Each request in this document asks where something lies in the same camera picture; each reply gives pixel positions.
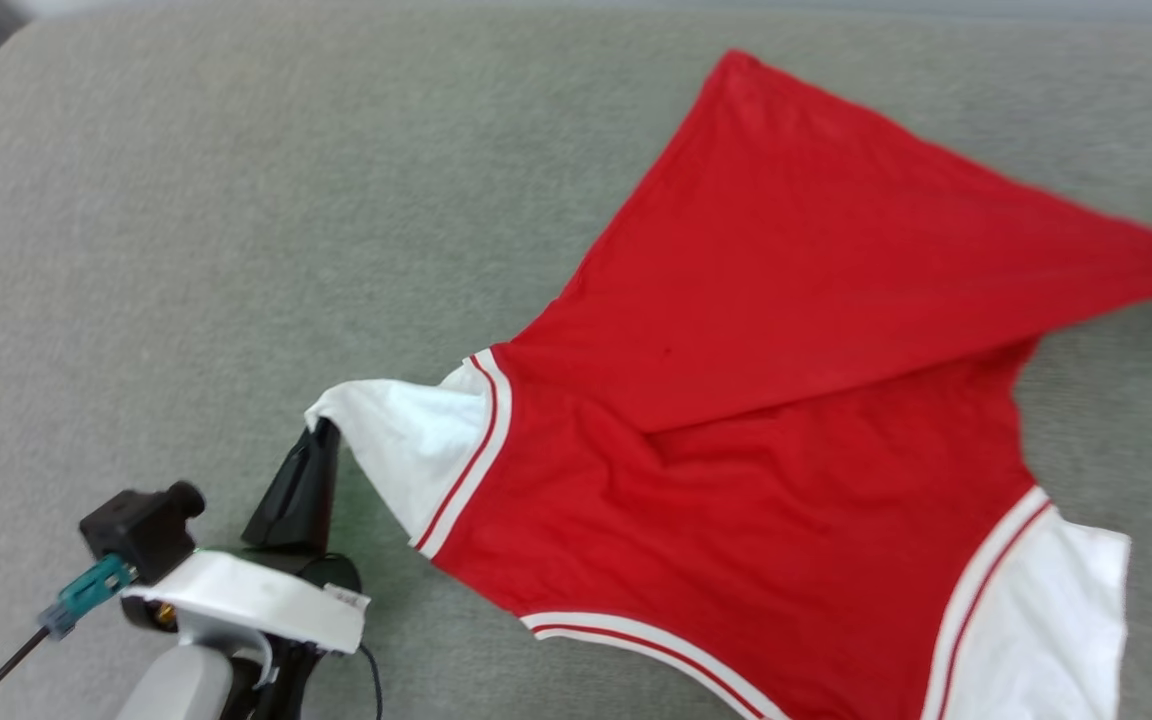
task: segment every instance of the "gray fabric surface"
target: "gray fabric surface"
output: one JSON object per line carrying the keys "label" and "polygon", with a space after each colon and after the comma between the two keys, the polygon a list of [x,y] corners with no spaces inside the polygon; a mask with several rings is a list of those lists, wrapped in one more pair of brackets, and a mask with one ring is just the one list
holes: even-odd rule
{"label": "gray fabric surface", "polygon": [[[916,132],[1152,222],[1152,26],[877,14],[124,9],[0,53],[0,661],[88,563],[77,520],[200,484],[237,537],[331,384],[435,381],[538,313],[738,45]],[[1135,538],[1124,719],[1152,719],[1152,305],[1043,343],[1025,450]],[[644,657],[521,624],[406,546],[342,462],[387,717],[735,717]],[[165,638],[100,609],[0,717],[111,717]],[[306,717],[371,717],[358,659]]]}

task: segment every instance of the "red and white stripe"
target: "red and white stripe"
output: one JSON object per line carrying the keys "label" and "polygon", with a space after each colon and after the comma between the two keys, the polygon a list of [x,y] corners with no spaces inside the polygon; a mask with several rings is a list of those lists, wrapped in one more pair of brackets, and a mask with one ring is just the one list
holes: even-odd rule
{"label": "red and white stripe", "polygon": [[509,419],[511,418],[513,393],[509,388],[509,379],[500,372],[495,363],[492,350],[484,350],[470,356],[470,364],[477,372],[486,378],[490,387],[490,411],[488,423],[483,433],[483,439],[477,446],[477,450],[470,456],[465,469],[444,497],[444,501],[434,510],[424,532],[412,538],[412,547],[425,558],[438,555],[439,548],[447,541],[453,525],[465,506],[470,503],[470,498],[483,483],[483,478],[488,473],[500,454],[500,447],[505,446],[505,437],[509,432]]}
{"label": "red and white stripe", "polygon": [[598,612],[538,612],[522,623],[536,638],[573,638],[630,650],[683,670],[745,720],[788,720],[767,696],[708,652],[657,626]]}
{"label": "red and white stripe", "polygon": [[954,594],[946,606],[941,630],[935,637],[932,652],[932,674],[927,682],[927,696],[923,703],[920,720],[945,720],[948,697],[954,684],[955,664],[963,646],[963,637],[972,624],[973,613],[980,597],[987,591],[990,579],[998,567],[1015,547],[1016,541],[1047,511],[1054,511],[1047,493],[1033,487],[1005,517],[998,521],[986,541],[980,543],[967,569],[960,575]]}

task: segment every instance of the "black cable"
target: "black cable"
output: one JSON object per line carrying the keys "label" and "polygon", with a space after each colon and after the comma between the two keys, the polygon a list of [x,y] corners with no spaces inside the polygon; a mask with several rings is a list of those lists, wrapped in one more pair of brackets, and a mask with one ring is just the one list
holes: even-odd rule
{"label": "black cable", "polygon": [[[15,652],[15,655],[10,660],[3,662],[3,667],[0,667],[0,683],[3,682],[3,679],[8,676],[10,670],[15,670],[15,666],[20,665],[20,661],[24,660],[24,657],[29,655],[29,653],[33,652],[33,649],[38,647],[38,644],[47,639],[47,628],[38,628],[38,632],[33,634],[33,637],[29,638],[23,646],[20,646],[20,650]],[[380,685],[376,685],[376,689],[379,691]]]}
{"label": "black cable", "polygon": [[384,702],[380,698],[380,665],[376,664],[376,655],[371,655],[371,651],[365,644],[358,643],[358,650],[367,657],[367,662],[371,664],[371,682],[376,683],[376,720],[380,720],[380,712],[384,708]]}

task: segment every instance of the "teal connector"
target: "teal connector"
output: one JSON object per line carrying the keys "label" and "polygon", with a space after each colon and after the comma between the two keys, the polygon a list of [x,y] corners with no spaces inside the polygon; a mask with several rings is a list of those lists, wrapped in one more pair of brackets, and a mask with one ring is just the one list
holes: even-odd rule
{"label": "teal connector", "polygon": [[55,605],[38,615],[52,639],[61,639],[74,629],[78,620],[136,582],[136,568],[119,555],[106,555],[90,570],[78,575],[60,591]]}

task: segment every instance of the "striped trim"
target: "striped trim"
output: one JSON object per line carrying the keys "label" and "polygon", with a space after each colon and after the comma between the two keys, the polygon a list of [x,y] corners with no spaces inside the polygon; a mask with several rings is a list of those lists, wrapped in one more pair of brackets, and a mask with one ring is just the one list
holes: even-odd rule
{"label": "striped trim", "polygon": [[788,720],[767,696],[708,652],[662,629],[598,612],[538,612],[522,624],[537,639],[571,638],[630,650],[683,670],[708,688],[745,720]]}
{"label": "striped trim", "polygon": [[935,636],[932,674],[929,676],[927,696],[923,700],[920,720],[943,720],[954,683],[954,665],[958,646],[972,623],[972,615],[979,605],[980,596],[986,591],[998,566],[1006,560],[1007,553],[1024,536],[1025,530],[1033,526],[1034,521],[1045,511],[1051,510],[1052,502],[1047,493],[1037,486],[1031,488],[1002,516],[1002,520],[998,521],[960,575],[942,615],[940,632]]}
{"label": "striped trim", "polygon": [[505,377],[505,373],[500,372],[500,367],[495,363],[495,357],[492,355],[490,348],[488,350],[470,356],[470,363],[477,372],[483,373],[488,379],[488,386],[492,388],[492,397],[490,397],[492,411],[490,411],[488,429],[484,433],[483,444],[470,456],[465,469],[461,470],[460,477],[452,484],[447,497],[444,497],[444,501],[439,503],[438,510],[434,510],[433,518],[430,520],[425,532],[420,533],[420,538],[412,543],[412,546],[422,555],[430,559],[438,555],[438,551],[447,541],[447,536],[452,533],[453,525],[456,525],[456,518],[460,518],[461,513],[465,510],[465,506],[470,503],[470,498],[473,497],[475,491],[483,483],[483,478],[488,473],[488,469],[492,468],[497,455],[500,454],[500,447],[505,446],[505,437],[509,432],[509,419],[511,418],[513,407],[513,392],[509,388],[509,379]]}

